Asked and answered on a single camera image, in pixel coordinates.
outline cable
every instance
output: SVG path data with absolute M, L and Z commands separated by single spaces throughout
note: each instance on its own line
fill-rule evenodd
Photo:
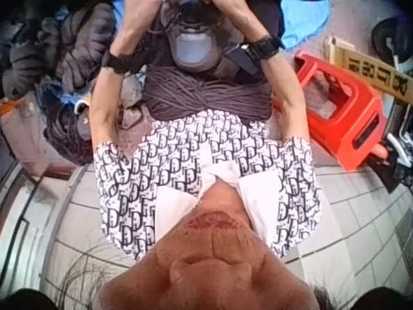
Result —
M 272 112 L 267 84 L 204 81 L 174 67 L 148 66 L 142 98 L 150 115 L 160 121 L 184 118 L 206 109 L 233 113 L 243 122 L 265 121 Z

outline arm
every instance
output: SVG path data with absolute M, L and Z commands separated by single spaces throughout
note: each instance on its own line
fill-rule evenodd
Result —
M 110 53 L 116 57 L 131 55 L 149 29 L 160 5 L 161 0 L 125 0 L 123 24 Z M 116 142 L 115 124 L 123 79 L 123 74 L 116 74 L 111 68 L 102 68 L 97 76 L 89 110 L 94 150 L 104 142 Z
M 231 20 L 236 20 L 236 26 L 250 42 L 268 35 L 266 28 L 248 8 L 236 12 Z M 262 60 L 261 66 L 273 93 L 281 102 L 284 140 L 299 136 L 310 141 L 304 92 L 291 64 L 282 53 L 278 53 Z
M 110 53 L 116 57 L 130 55 L 136 45 L 124 32 L 116 35 Z M 116 74 L 111 68 L 102 68 L 90 102 L 89 120 L 93 149 L 107 141 L 117 141 L 115 124 L 121 97 L 124 75 Z

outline mouth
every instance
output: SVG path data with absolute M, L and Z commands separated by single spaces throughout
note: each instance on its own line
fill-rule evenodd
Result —
M 239 229 L 241 224 L 223 211 L 204 212 L 185 225 L 191 229 Z

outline black wristwatch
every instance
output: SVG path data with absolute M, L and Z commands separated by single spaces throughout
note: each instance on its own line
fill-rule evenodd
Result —
M 261 40 L 250 43 L 249 49 L 254 58 L 268 59 L 276 55 L 280 48 L 285 48 L 284 44 L 276 36 L 265 36 Z
M 121 55 L 116 57 L 109 50 L 103 54 L 102 68 L 112 68 L 116 74 L 125 74 L 132 67 L 133 55 Z

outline patterned shirt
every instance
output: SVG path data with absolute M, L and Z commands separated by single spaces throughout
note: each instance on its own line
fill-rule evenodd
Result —
M 130 160 L 113 142 L 95 153 L 102 229 L 106 238 L 136 260 L 155 243 L 157 190 L 167 186 L 197 196 L 201 188 L 200 144 L 212 161 L 235 161 L 240 176 L 276 171 L 281 181 L 273 239 L 278 257 L 308 237 L 321 217 L 310 144 L 293 137 L 268 139 L 265 123 L 242 124 L 228 112 L 206 110 L 174 121 L 156 121 Z

